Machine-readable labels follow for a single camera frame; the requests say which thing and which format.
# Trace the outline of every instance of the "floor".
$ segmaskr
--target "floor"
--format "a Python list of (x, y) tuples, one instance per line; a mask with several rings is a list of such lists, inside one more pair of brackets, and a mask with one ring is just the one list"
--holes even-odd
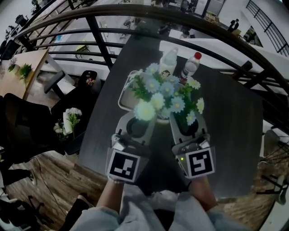
[[(5, 67), (2, 65), (0, 80), (4, 72)], [(51, 108), (59, 100), (53, 91), (49, 94), (43, 92), (42, 87), (50, 77), (51, 74), (47, 73), (41, 73), (38, 76), (31, 94), (28, 96), (28, 101), (44, 104)], [(279, 155), (280, 152), (283, 150), (279, 150), (275, 155)], [(106, 178), (104, 176), (78, 166), (77, 159), (77, 155), (62, 156), (56, 152), (47, 152), (38, 155), (28, 163), (12, 166), (13, 169), (33, 169), (36, 174), (37, 185), (32, 185), (28, 179), (23, 179), (7, 186), (6, 193), (11, 198), (27, 202), (28, 196), (32, 195), (36, 202), (45, 204), (40, 212), (51, 218), (54, 223), (48, 226), (43, 225), (42, 230), (58, 230), (80, 193), (87, 193), (88, 198), (95, 204), (105, 186)], [(252, 230), (257, 230), (274, 202), (272, 195), (256, 195), (257, 191), (272, 188), (268, 182), (261, 179), (261, 175), (287, 175), (288, 171), (288, 163), (271, 165), (261, 162), (258, 165), (251, 193), (237, 198), (219, 199), (220, 207)]]

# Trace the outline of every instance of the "wooden table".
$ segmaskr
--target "wooden table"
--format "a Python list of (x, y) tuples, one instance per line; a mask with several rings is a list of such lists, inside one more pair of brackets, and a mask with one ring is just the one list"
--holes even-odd
[(20, 80), (21, 76), (19, 71), (16, 74), (13, 74), (6, 70), (4, 77), (0, 82), (0, 95), (4, 97), (5, 94), (12, 93), (21, 99), (26, 99), (42, 64), (46, 60), (47, 54), (48, 50), (39, 50), (15, 55), (17, 58), (16, 64), (20, 67), (25, 63), (32, 65), (32, 71), (29, 73), (27, 79), (27, 87), (25, 87), (24, 80)]
[[(132, 70), (158, 63), (162, 52), (141, 46), (125, 46), (100, 92), (81, 146), (78, 163), (105, 175), (107, 148), (119, 119), (127, 112), (117, 101)], [(186, 59), (178, 57), (178, 76)], [(257, 171), (262, 138), (262, 99), (253, 91), (217, 70), (200, 65), (194, 78), (200, 81), (205, 101), (204, 118), (215, 148), (216, 172), (209, 181), (217, 198), (248, 194)], [(170, 125), (157, 124), (149, 144), (153, 155), (139, 180), (141, 189), (182, 191), (186, 180), (172, 148)]]

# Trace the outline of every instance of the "plastic bottle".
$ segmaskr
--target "plastic bottle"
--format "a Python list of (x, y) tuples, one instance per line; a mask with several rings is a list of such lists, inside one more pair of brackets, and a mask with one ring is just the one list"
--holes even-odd
[(159, 62), (159, 73), (163, 78), (173, 74), (177, 65), (177, 52), (178, 49), (175, 47), (168, 53), (164, 53)]
[(196, 52), (194, 56), (189, 58), (180, 74), (181, 83), (185, 84), (188, 76), (193, 76), (193, 74), (198, 70), (200, 65), (200, 59), (202, 54)]

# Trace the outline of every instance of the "white flower pot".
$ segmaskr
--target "white flower pot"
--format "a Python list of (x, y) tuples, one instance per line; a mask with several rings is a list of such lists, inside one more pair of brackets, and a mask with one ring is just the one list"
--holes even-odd
[(15, 66), (14, 66), (13, 70), (11, 71), (11, 73), (16, 74), (19, 71), (19, 69), (20, 69), (20, 66), (15, 64)]

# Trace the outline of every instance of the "gray tabletop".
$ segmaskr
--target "gray tabletop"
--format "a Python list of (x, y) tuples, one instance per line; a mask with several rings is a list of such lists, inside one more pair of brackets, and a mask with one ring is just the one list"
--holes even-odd
[[(127, 113), (117, 101), (132, 70), (159, 62), (162, 53), (140, 46), (125, 46), (101, 90), (92, 112), (79, 164), (105, 174), (107, 148), (119, 119)], [(178, 57), (175, 75), (186, 60)], [(257, 170), (262, 136), (262, 99), (229, 76), (200, 65), (194, 78), (201, 83), (205, 101), (204, 118), (215, 148), (216, 172), (209, 176), (217, 198), (248, 194)], [(154, 158), (138, 184), (147, 190), (186, 190), (186, 181), (177, 166), (171, 147), (169, 125), (157, 125), (150, 147)]]

